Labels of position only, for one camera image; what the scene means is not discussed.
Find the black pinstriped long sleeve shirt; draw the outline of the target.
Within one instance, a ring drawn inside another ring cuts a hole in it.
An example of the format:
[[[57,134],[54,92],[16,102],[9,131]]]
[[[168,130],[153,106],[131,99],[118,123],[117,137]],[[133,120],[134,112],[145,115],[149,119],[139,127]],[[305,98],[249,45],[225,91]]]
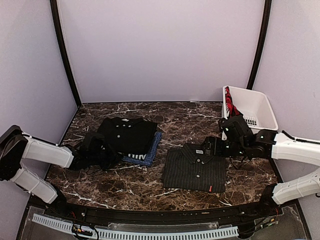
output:
[[[167,151],[163,187],[208,193],[226,190],[226,159],[206,155],[198,144],[185,143]]]

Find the black button shirt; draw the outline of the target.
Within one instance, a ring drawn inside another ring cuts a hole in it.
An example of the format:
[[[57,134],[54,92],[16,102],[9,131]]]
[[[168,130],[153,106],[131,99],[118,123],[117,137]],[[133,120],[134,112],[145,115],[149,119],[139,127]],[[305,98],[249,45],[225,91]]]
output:
[[[145,155],[149,151],[158,124],[139,118],[105,118],[97,132],[104,141],[122,154]]]

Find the black white lettered shirt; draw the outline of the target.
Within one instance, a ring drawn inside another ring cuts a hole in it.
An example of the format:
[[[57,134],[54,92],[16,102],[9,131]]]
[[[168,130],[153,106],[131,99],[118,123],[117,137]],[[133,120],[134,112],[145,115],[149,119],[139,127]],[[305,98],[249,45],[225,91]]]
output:
[[[144,161],[147,154],[133,154],[133,153],[125,153],[125,152],[118,152],[121,156],[123,156],[123,159],[127,161]]]

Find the blue checkered shirt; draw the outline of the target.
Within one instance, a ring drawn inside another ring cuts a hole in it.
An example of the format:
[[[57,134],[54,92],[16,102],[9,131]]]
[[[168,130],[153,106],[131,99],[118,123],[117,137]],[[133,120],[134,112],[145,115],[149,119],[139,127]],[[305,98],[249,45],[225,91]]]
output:
[[[157,154],[157,149],[159,146],[159,143],[162,139],[162,133],[157,131],[154,134],[154,138],[152,140],[152,144],[150,149],[148,150],[145,160],[144,161],[140,161],[140,160],[126,160],[122,158],[122,161],[125,163],[130,163],[130,164],[135,164],[135,165],[140,165],[140,166],[146,166],[146,167],[151,167],[155,158],[156,158],[156,154]]]

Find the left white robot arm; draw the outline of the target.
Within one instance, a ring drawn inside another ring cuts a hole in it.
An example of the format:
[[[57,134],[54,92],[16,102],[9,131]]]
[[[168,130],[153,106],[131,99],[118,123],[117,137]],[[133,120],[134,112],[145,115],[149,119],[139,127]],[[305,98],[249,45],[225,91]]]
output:
[[[60,218],[71,213],[64,194],[40,177],[27,161],[54,165],[71,171],[93,166],[101,170],[114,167],[121,155],[105,141],[103,135],[89,132],[76,145],[59,145],[22,131],[18,125],[10,126],[0,137],[0,179],[10,181],[30,195],[51,205]]]

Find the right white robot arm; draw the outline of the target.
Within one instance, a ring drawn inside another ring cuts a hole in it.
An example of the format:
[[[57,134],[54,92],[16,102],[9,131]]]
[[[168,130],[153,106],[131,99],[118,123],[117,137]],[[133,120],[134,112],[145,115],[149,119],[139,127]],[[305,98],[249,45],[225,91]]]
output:
[[[208,136],[200,149],[207,156],[243,157],[249,160],[259,158],[274,160],[277,164],[292,163],[294,165],[310,165],[314,169],[305,174],[291,177],[287,181],[268,185],[259,202],[255,205],[255,213],[266,217],[275,206],[320,194],[320,142],[307,138],[298,138],[287,132],[262,129],[257,133],[224,130],[225,139]]]

